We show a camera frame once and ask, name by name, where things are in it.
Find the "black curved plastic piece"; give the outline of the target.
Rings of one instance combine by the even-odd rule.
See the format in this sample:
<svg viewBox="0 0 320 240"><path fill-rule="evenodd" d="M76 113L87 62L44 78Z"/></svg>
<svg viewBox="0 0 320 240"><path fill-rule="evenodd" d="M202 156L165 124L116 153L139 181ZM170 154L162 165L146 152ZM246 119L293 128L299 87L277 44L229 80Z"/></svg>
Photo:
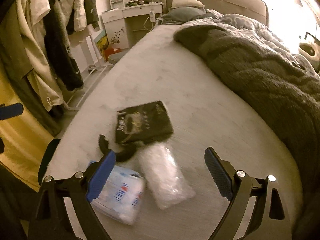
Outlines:
<svg viewBox="0 0 320 240"><path fill-rule="evenodd" d="M98 145L100 151L104 155L107 155L111 151L113 151L116 156L116 162L119 163L123 163L132 159L135 156L135 154L138 153L138 150L145 146L145 144L142 141L132 142L120 146L112 146L110 145L110 142L107 140L107 138L102 134L99 135Z"/></svg>

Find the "blue wet wipes pack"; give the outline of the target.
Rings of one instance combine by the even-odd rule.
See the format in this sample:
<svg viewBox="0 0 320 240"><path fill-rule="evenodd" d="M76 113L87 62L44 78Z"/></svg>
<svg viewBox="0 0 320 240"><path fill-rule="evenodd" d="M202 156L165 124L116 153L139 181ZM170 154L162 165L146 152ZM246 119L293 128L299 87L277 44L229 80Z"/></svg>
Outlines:
<svg viewBox="0 0 320 240"><path fill-rule="evenodd" d="M145 189L145 179L136 171L114 166L99 196L90 203L121 223L133 225Z"/></svg>

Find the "bubble wrap bundle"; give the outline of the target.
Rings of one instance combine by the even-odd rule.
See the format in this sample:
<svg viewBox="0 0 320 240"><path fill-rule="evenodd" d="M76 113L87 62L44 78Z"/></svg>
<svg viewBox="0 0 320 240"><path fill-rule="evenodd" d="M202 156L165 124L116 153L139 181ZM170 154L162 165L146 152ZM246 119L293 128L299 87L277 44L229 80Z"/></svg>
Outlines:
<svg viewBox="0 0 320 240"><path fill-rule="evenodd" d="M160 209L167 209L195 196L166 143L154 142L142 146L137 158Z"/></svg>

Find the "black snack packet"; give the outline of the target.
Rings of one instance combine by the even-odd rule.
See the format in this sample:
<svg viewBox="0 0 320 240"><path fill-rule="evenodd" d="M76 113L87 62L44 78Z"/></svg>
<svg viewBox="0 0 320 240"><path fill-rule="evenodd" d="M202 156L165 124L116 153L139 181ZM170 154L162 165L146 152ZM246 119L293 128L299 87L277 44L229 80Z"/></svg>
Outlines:
<svg viewBox="0 0 320 240"><path fill-rule="evenodd" d="M115 141L125 145L141 141L150 143L172 135L167 108L162 101L154 101L117 111Z"/></svg>

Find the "black plastic trash bin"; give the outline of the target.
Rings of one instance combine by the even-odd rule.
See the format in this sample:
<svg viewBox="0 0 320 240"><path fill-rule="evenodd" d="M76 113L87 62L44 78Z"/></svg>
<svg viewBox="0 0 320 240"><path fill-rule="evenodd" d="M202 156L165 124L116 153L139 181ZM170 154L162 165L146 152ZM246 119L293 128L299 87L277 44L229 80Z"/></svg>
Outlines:
<svg viewBox="0 0 320 240"><path fill-rule="evenodd" d="M42 184L42 180L44 178L44 175L47 172L47 167L48 167L60 141L61 141L61 139L59 139L59 138L53 139L48 144L48 146L44 152L44 155L42 157L42 160L41 160L41 163L39 166L38 175L37 175L37 180L38 180L39 185Z"/></svg>

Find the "olive green jacket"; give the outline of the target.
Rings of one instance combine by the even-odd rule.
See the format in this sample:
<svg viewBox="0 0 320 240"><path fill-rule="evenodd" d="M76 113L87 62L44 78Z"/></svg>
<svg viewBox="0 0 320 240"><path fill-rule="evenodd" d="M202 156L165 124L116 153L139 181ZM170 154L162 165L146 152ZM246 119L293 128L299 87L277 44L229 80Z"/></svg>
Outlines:
<svg viewBox="0 0 320 240"><path fill-rule="evenodd" d="M31 21L31 27L35 39L44 52L43 25L33 24ZM49 113L55 106L50 111L46 111L40 97L36 94L27 78L27 74L31 71L31 64L21 38L16 0L1 22L1 61L15 92L23 104L52 136L56 136L61 131L61 128Z"/></svg>

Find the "cream hanging trousers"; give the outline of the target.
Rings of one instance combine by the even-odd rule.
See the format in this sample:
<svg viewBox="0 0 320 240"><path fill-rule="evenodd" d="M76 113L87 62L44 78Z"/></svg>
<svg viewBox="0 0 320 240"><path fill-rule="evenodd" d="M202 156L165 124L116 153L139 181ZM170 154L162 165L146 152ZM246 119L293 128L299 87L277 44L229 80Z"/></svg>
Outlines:
<svg viewBox="0 0 320 240"><path fill-rule="evenodd" d="M63 95L54 79L48 60L33 35L28 0L16 0L18 25L25 52L31 64L27 78L46 109L63 104Z"/></svg>

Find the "grey bed with mattress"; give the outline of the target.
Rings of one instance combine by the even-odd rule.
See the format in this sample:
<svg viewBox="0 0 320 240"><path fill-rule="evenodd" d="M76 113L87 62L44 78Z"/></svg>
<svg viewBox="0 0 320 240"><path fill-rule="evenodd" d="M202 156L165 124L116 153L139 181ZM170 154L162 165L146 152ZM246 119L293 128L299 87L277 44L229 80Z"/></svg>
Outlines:
<svg viewBox="0 0 320 240"><path fill-rule="evenodd" d="M274 175L294 223L302 185L289 150L198 56L174 41L176 30L176 25L157 26L106 74L66 129L47 174L69 178L99 160L99 135L117 150L117 111L161 101L174 128L169 149L196 194L161 210L146 190L132 226L99 214L113 239L208 239L228 206L205 165L208 147L252 177Z"/></svg>

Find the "white rolling clothes rack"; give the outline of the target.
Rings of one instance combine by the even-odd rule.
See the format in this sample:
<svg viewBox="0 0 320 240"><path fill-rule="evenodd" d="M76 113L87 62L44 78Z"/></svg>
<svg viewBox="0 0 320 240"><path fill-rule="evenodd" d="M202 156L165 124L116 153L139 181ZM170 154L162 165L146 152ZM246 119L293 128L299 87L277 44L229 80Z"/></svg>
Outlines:
<svg viewBox="0 0 320 240"><path fill-rule="evenodd" d="M71 52L80 69L84 85L82 88L70 92L64 107L68 111L78 111L102 76L113 65L104 60L94 41L93 34L86 35L83 38L79 34L73 34L69 38Z"/></svg>

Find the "dark grey fluffy blanket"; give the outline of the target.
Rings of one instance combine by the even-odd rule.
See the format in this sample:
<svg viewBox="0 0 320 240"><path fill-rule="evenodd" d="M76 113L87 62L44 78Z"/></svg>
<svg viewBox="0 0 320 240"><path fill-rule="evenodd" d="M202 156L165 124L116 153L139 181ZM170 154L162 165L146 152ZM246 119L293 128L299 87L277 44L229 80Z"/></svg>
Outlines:
<svg viewBox="0 0 320 240"><path fill-rule="evenodd" d="M304 200L319 200L319 76L252 30L183 25L174 39L201 57L286 145L298 165Z"/></svg>

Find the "grey round floor cushion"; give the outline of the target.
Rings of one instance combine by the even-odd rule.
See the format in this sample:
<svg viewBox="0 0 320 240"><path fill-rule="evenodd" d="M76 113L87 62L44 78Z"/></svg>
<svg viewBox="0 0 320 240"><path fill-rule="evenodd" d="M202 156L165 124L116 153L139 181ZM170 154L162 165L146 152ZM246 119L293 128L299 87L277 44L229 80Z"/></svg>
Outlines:
<svg viewBox="0 0 320 240"><path fill-rule="evenodd" d="M108 57L108 62L110 64L113 64L115 65L117 62L120 61L120 59L122 59L124 57L124 55L128 52L129 50L126 49L124 51L121 51L121 52L118 52L118 53L115 53L115 54L112 54Z"/></svg>

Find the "blue patterned duvet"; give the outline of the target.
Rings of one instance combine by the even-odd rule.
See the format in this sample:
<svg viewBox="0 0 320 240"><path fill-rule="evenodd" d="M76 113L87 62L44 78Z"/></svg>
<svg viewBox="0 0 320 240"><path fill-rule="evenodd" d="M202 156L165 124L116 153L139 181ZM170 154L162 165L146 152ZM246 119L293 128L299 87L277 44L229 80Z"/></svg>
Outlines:
<svg viewBox="0 0 320 240"><path fill-rule="evenodd" d="M182 24L175 32L188 31L192 27L217 27L235 37L245 38L254 44L280 55L287 62L305 67L312 75L318 73L303 55L292 53L284 42L259 21L240 14L222 14L214 9L207 9L206 14Z"/></svg>

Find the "white dressing table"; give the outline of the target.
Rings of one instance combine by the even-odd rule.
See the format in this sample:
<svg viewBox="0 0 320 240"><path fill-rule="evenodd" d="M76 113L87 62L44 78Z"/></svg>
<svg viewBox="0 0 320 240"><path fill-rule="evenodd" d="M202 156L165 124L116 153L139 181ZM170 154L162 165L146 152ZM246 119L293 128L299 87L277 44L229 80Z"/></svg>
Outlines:
<svg viewBox="0 0 320 240"><path fill-rule="evenodd" d="M160 0L109 0L110 10L102 14L109 44L121 50L130 49L148 33L143 23L153 10L156 19L163 15Z"/></svg>

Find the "grey-blue pillow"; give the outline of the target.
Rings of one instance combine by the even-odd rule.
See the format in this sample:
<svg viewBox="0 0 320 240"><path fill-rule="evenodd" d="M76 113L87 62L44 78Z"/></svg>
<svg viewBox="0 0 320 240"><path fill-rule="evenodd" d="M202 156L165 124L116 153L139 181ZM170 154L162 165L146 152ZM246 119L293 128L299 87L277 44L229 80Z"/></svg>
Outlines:
<svg viewBox="0 0 320 240"><path fill-rule="evenodd" d="M206 11L202 8L181 7L171 9L167 14L158 18L158 24L184 24L204 15Z"/></svg>

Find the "cream pillow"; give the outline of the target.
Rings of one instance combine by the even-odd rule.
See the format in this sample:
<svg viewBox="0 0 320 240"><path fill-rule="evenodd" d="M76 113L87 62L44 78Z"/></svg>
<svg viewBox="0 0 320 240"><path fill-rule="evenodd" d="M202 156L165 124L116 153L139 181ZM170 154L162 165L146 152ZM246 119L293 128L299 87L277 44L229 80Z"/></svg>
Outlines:
<svg viewBox="0 0 320 240"><path fill-rule="evenodd" d="M204 4L198 0L173 0L171 3L171 9L177 9L182 7L204 9Z"/></svg>

